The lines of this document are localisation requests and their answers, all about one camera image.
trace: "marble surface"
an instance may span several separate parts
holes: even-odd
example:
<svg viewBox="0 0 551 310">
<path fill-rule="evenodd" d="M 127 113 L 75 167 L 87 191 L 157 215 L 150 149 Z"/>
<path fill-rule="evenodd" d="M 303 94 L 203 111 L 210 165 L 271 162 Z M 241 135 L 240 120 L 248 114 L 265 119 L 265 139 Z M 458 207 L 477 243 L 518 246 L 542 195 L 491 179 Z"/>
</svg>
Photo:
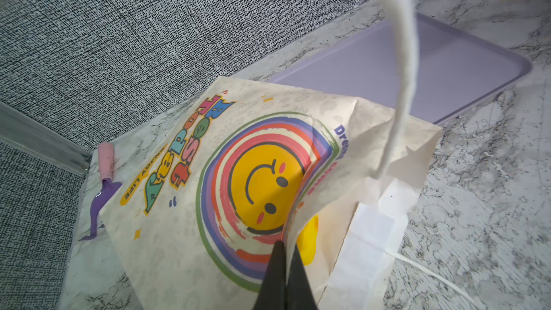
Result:
<svg viewBox="0 0 551 310">
<path fill-rule="evenodd" d="M 551 0 L 416 0 L 417 10 L 520 52 L 533 72 L 445 125 L 401 253 L 467 290 L 487 309 L 551 307 Z M 369 1 L 238 72 L 265 81 L 384 18 Z M 124 181 L 167 134 L 188 100 L 113 141 Z M 105 229 L 92 241 L 97 152 L 59 307 L 141 309 Z M 396 261 L 388 309 L 472 309 L 457 293 Z"/>
</svg>

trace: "gray woven fabric wall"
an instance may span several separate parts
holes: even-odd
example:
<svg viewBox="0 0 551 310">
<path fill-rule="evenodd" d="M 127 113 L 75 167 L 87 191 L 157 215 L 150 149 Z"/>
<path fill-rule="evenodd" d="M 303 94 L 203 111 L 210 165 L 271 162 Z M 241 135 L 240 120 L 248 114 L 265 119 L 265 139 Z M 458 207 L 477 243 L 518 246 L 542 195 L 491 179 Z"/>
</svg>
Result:
<svg viewBox="0 0 551 310">
<path fill-rule="evenodd" d="M 0 309 L 53 309 L 84 177 L 0 143 Z"/>
<path fill-rule="evenodd" d="M 0 100 L 88 149 L 365 0 L 4 0 Z"/>
</svg>

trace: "smiley face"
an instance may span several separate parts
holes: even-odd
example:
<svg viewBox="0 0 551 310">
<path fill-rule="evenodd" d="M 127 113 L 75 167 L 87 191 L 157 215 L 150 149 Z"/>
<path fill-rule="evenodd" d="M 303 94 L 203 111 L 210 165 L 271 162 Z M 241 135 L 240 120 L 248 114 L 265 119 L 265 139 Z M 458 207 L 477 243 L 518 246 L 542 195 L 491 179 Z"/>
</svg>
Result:
<svg viewBox="0 0 551 310">
<path fill-rule="evenodd" d="M 298 157 L 278 142 L 243 152 L 231 168 L 228 194 L 247 230 L 258 235 L 282 231 L 303 177 Z"/>
</svg>

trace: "metal strip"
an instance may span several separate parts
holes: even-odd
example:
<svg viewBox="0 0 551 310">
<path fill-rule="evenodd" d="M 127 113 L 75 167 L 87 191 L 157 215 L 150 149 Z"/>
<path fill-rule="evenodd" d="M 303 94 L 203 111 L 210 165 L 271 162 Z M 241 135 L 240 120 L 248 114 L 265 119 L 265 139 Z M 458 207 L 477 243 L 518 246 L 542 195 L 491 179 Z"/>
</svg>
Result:
<svg viewBox="0 0 551 310">
<path fill-rule="evenodd" d="M 91 153 L 0 102 L 0 141 L 76 175 L 86 175 Z"/>
</svg>

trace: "purple tray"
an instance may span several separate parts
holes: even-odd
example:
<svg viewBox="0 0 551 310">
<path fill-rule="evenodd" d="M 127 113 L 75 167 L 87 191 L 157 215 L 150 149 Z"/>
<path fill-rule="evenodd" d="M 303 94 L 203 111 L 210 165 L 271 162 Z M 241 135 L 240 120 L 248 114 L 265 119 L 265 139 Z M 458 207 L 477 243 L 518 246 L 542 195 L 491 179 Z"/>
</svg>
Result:
<svg viewBox="0 0 551 310">
<path fill-rule="evenodd" d="M 526 58 L 417 14 L 420 67 L 411 114 L 440 124 L 532 70 Z M 375 24 L 274 75 L 269 82 L 359 96 L 394 108 L 399 81 L 394 34 Z"/>
</svg>

